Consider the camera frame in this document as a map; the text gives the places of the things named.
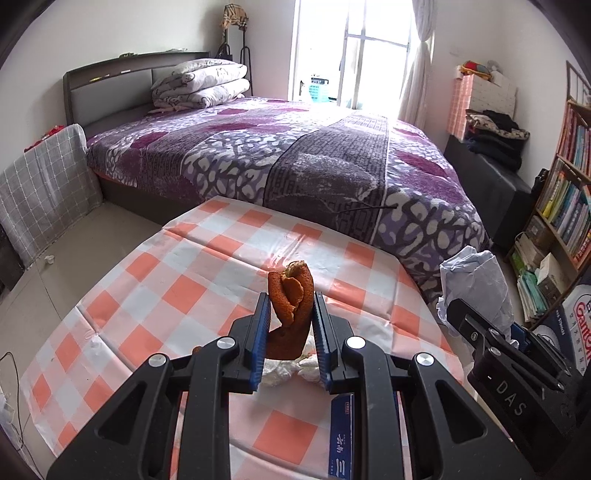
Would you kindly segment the dark storage bench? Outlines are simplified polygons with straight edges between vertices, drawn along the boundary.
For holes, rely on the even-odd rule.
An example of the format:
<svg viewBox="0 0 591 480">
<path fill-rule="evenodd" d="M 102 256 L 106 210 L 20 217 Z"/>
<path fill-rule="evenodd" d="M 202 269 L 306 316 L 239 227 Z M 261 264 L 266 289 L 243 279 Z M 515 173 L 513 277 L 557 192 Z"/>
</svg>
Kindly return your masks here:
<svg viewBox="0 0 591 480">
<path fill-rule="evenodd" d="M 489 157 L 449 136 L 444 156 L 476 207 L 493 249 L 507 255 L 534 209 L 531 187 Z"/>
</svg>

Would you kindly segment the white curtain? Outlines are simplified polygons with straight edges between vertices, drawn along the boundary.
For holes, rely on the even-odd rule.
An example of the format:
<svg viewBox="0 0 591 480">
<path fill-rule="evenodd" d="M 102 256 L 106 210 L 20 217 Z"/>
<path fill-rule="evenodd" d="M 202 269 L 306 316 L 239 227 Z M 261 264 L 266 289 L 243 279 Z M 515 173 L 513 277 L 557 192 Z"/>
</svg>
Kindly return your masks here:
<svg viewBox="0 0 591 480">
<path fill-rule="evenodd" d="M 406 79 L 399 119 L 423 129 L 427 119 L 427 90 L 432 66 L 437 2 L 413 1 L 413 9 L 419 45 L 417 56 Z"/>
</svg>

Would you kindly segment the bed with purple blanket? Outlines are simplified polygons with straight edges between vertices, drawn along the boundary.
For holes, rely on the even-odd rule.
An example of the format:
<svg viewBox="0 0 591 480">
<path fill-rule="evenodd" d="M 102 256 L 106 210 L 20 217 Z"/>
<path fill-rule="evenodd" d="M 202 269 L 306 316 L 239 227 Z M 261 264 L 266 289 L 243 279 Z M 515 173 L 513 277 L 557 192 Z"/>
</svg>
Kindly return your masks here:
<svg viewBox="0 0 591 480">
<path fill-rule="evenodd" d="M 185 205 L 221 196 L 348 235 L 396 256 L 428 302 L 445 260 L 489 244 L 438 147 L 378 114 L 245 98 L 100 132 L 86 158 L 104 180 Z"/>
</svg>

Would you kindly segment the blue toothpaste box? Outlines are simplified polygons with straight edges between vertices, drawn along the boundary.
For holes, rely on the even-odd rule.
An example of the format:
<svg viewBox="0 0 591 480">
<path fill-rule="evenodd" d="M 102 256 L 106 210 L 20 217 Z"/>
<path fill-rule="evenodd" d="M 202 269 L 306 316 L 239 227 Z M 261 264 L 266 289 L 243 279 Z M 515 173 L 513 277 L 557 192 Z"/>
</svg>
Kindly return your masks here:
<svg viewBox="0 0 591 480">
<path fill-rule="evenodd" d="M 355 443 L 355 402 L 353 394 L 335 396 L 331 402 L 329 430 L 329 478 L 353 479 Z"/>
</svg>

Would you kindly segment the pink checkered storage box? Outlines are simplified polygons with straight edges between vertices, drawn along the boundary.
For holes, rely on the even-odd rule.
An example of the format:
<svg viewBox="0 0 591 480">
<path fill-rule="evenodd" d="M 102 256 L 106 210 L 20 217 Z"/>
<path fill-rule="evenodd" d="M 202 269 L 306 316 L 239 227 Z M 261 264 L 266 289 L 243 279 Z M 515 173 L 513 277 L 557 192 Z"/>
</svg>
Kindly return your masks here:
<svg viewBox="0 0 591 480">
<path fill-rule="evenodd" d="M 467 127 L 468 110 L 492 110 L 514 117 L 516 102 L 517 87 L 510 81 L 499 86 L 476 75 L 455 79 L 447 131 L 462 140 Z"/>
</svg>

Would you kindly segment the dark wooden headboard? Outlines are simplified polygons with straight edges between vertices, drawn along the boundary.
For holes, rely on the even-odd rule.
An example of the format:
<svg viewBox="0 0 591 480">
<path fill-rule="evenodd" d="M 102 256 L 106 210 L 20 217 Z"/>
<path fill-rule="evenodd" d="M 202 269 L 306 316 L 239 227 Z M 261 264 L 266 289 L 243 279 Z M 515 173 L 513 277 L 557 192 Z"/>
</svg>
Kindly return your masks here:
<svg viewBox="0 0 591 480">
<path fill-rule="evenodd" d="M 166 51 L 122 54 L 70 70 L 63 75 L 66 122 L 80 125 L 91 137 L 117 125 L 140 119 L 153 107 L 151 87 L 186 61 L 209 53 Z"/>
</svg>

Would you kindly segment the wooden bookshelf with books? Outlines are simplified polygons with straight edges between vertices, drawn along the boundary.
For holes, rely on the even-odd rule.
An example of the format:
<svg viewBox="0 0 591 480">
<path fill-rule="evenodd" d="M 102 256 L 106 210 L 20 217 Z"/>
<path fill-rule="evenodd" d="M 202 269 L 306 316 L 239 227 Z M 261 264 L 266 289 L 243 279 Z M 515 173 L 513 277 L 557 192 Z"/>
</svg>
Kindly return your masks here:
<svg viewBox="0 0 591 480">
<path fill-rule="evenodd" d="M 562 301 L 590 265 L 590 83 L 566 64 L 567 93 L 557 147 L 530 220 L 550 239 L 552 255 L 566 285 L 551 285 L 550 309 Z"/>
</svg>

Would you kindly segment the folded floral quilt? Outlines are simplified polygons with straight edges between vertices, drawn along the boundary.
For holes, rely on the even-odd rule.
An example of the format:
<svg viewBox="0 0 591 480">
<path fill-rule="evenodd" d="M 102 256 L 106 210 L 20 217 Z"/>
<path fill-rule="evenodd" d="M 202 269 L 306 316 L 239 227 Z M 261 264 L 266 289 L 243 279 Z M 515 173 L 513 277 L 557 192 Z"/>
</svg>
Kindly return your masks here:
<svg viewBox="0 0 591 480">
<path fill-rule="evenodd" d="M 242 97 L 250 89 L 247 67 L 233 61 L 202 58 L 176 65 L 151 87 L 160 110 L 205 109 Z"/>
</svg>

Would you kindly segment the orange peel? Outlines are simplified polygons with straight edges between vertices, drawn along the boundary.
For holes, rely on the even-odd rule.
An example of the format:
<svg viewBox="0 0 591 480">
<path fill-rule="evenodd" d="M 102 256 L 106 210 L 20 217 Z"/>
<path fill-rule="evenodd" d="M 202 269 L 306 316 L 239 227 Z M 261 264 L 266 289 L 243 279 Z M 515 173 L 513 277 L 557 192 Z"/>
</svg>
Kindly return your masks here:
<svg viewBox="0 0 591 480">
<path fill-rule="evenodd" d="M 280 327 L 267 335 L 266 358 L 296 360 L 304 351 L 314 306 L 314 279 L 307 263 L 294 261 L 281 272 L 270 272 L 267 293 Z"/>
</svg>

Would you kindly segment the pile of dark clothes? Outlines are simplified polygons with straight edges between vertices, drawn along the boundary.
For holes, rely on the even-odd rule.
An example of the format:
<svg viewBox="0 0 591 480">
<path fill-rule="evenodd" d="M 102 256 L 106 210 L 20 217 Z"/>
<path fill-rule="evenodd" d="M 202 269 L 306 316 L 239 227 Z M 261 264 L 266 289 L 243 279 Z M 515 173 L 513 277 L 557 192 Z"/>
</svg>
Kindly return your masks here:
<svg viewBox="0 0 591 480">
<path fill-rule="evenodd" d="M 466 121 L 463 142 L 469 151 L 489 157 L 513 173 L 520 170 L 522 152 L 530 138 L 527 130 L 509 115 L 492 110 L 468 110 Z"/>
</svg>

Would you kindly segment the blue white carton box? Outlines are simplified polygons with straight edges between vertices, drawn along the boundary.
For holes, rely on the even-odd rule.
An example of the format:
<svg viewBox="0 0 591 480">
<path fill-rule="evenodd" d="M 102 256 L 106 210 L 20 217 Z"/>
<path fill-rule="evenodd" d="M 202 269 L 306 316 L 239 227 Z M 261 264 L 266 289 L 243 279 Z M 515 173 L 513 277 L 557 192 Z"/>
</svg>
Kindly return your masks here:
<svg viewBox="0 0 591 480">
<path fill-rule="evenodd" d="M 584 375 L 590 366 L 590 278 L 573 287 L 533 332 L 546 339 Z"/>
</svg>

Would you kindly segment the blue basket on balcony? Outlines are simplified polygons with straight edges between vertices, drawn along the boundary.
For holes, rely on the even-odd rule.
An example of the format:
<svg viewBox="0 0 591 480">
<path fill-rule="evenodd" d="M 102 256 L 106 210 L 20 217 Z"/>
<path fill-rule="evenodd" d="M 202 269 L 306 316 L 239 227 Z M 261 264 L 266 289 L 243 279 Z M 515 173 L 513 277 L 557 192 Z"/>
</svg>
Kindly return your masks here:
<svg viewBox="0 0 591 480">
<path fill-rule="evenodd" d="M 308 86 L 308 93 L 310 93 L 312 102 L 327 103 L 329 102 L 329 79 L 311 77 L 310 86 Z"/>
</svg>

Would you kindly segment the orange checkered tablecloth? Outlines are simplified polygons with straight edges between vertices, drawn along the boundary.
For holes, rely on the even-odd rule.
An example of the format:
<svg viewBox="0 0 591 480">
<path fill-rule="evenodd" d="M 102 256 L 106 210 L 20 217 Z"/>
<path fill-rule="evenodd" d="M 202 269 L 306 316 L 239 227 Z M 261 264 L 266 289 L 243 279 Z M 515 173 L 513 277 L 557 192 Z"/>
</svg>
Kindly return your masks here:
<svg viewBox="0 0 591 480">
<path fill-rule="evenodd" d="M 321 225 L 215 198 L 170 221 L 65 316 L 21 377 L 33 423 L 59 454 L 150 355 L 189 354 L 256 309 L 267 274 L 308 264 L 332 314 L 383 350 L 463 368 L 399 260 Z"/>
</svg>

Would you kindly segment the black metal coat rack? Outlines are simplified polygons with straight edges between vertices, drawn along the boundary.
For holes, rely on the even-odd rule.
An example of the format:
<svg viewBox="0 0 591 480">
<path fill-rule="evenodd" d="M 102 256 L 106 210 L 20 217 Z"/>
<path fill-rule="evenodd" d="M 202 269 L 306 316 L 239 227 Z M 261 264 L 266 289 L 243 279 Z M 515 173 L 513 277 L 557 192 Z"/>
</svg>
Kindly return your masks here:
<svg viewBox="0 0 591 480">
<path fill-rule="evenodd" d="M 221 17 L 221 46 L 218 47 L 215 57 L 224 60 L 236 60 L 245 65 L 246 79 L 249 80 L 249 94 L 253 94 L 252 79 L 252 50 L 246 42 L 246 32 L 249 27 L 249 16 L 245 9 L 236 3 L 228 3 L 223 7 Z M 240 44 L 238 56 L 233 56 L 232 45 Z"/>
</svg>

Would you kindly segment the crumpled white tissue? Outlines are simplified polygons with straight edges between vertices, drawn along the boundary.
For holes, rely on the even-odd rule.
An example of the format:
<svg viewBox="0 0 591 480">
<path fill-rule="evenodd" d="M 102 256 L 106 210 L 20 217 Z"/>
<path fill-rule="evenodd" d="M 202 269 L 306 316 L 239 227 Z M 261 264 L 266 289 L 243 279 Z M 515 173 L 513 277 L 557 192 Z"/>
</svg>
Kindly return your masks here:
<svg viewBox="0 0 591 480">
<path fill-rule="evenodd" d="M 311 383 L 320 382 L 320 367 L 318 367 L 317 355 L 301 356 L 295 360 L 264 360 L 263 385 L 277 386 L 294 377 L 301 377 L 301 379 Z"/>
</svg>

